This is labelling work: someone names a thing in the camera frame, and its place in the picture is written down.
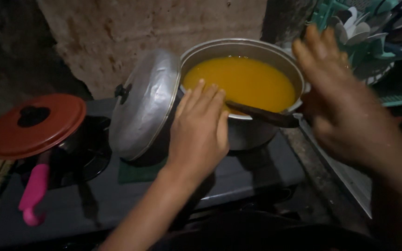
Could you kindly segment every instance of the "lid knob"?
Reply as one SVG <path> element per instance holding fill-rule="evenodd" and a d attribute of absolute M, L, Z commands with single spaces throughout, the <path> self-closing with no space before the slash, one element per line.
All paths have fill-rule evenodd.
<path fill-rule="evenodd" d="M 50 114 L 47 107 L 25 106 L 20 111 L 21 117 L 18 119 L 19 127 L 31 127 L 43 122 Z"/>
<path fill-rule="evenodd" d="M 122 98 L 120 99 L 120 104 L 123 105 L 126 101 L 126 98 L 128 97 L 128 95 L 130 94 L 131 88 L 132 88 L 132 84 L 129 83 L 126 88 L 123 88 L 123 84 L 120 84 L 118 86 L 116 86 L 116 90 L 114 91 L 114 96 L 118 97 L 121 96 Z"/>

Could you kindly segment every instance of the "pot rim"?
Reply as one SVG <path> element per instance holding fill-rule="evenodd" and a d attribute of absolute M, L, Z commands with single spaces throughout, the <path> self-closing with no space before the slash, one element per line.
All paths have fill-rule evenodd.
<path fill-rule="evenodd" d="M 198 49 L 200 47 L 202 47 L 203 49 L 207 49 L 207 48 L 210 48 L 210 47 L 223 45 L 223 44 L 227 44 L 227 43 L 243 44 L 243 45 L 247 45 L 247 46 L 258 46 L 258 44 L 260 44 L 260 45 L 269 46 L 269 47 L 272 47 L 272 48 L 278 50 L 278 51 L 271 51 L 271 52 L 279 54 L 282 58 L 287 60 L 294 67 L 294 69 L 296 69 L 296 71 L 299 74 L 299 77 L 301 79 L 301 82 L 302 82 L 302 91 L 301 91 L 301 93 L 304 93 L 308 89 L 307 86 L 306 86 L 305 78 L 303 77 L 302 72 L 300 71 L 299 67 L 295 63 L 296 59 L 291 54 L 289 54 L 286 50 L 284 50 L 284 49 L 282 49 L 282 48 L 280 48 L 280 47 L 278 47 L 276 45 L 266 43 L 266 42 L 262 42 L 262 41 L 259 41 L 259 40 L 249 39 L 249 38 L 238 38 L 238 37 L 220 38 L 220 39 L 209 40 L 209 41 L 197 44 L 197 45 L 193 46 L 192 48 L 188 49 L 187 51 L 185 51 L 181 55 L 181 57 L 180 57 L 181 67 L 184 65 L 185 61 L 187 61 L 187 59 L 190 58 L 190 56 L 192 54 L 194 54 L 194 53 L 199 51 Z M 182 86 L 182 84 L 179 85 L 179 88 L 185 94 L 185 88 Z M 293 113 L 294 110 L 299 108 L 299 106 L 302 104 L 302 101 L 300 100 L 300 97 L 301 97 L 301 95 L 297 98 L 296 102 L 294 102 L 293 105 L 287 107 L 285 110 L 281 111 L 280 113 L 282 113 L 282 114 L 291 114 L 291 113 Z M 234 119 L 239 119 L 239 120 L 252 120 L 252 117 L 249 116 L 249 115 L 237 115 L 237 114 L 231 114 L 231 113 L 229 114 L 229 118 L 234 118 Z"/>

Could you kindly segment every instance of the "green cloth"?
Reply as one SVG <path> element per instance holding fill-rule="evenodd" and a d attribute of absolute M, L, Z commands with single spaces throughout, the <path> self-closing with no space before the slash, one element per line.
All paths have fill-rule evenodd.
<path fill-rule="evenodd" d="M 165 165 L 167 158 L 158 164 L 149 167 L 135 167 L 120 161 L 119 165 L 119 184 L 132 182 L 147 182 L 156 179 L 159 170 Z"/>

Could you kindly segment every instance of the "aluminum pot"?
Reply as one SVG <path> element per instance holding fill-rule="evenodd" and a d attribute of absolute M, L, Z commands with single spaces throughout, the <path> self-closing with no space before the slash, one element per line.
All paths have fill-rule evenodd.
<path fill-rule="evenodd" d="M 282 111 L 282 114 L 294 113 L 302 104 L 300 100 L 302 94 L 309 91 L 309 86 L 306 85 L 295 59 L 282 48 L 252 39 L 224 38 L 198 44 L 181 56 L 181 92 L 185 93 L 181 85 L 185 75 L 195 65 L 205 60 L 227 56 L 244 56 L 262 61 L 288 77 L 294 86 L 296 102 Z M 272 139 L 278 130 L 276 126 L 253 120 L 246 115 L 230 114 L 228 124 L 231 150 L 247 150 L 260 146 Z"/>

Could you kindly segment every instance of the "hand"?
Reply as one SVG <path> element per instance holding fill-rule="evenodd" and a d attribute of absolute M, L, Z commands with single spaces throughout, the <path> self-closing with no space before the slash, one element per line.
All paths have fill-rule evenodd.
<path fill-rule="evenodd" d="M 348 68 L 347 55 L 337 47 L 334 31 L 319 35 L 315 25 L 305 42 L 293 43 L 312 91 L 302 98 L 319 144 L 333 157 L 368 167 L 402 144 L 402 134 L 389 112 Z"/>
<path fill-rule="evenodd" d="M 204 93 L 204 80 L 187 90 L 171 126 L 166 171 L 198 186 L 229 151 L 228 111 L 223 111 L 224 90 L 216 85 Z"/>

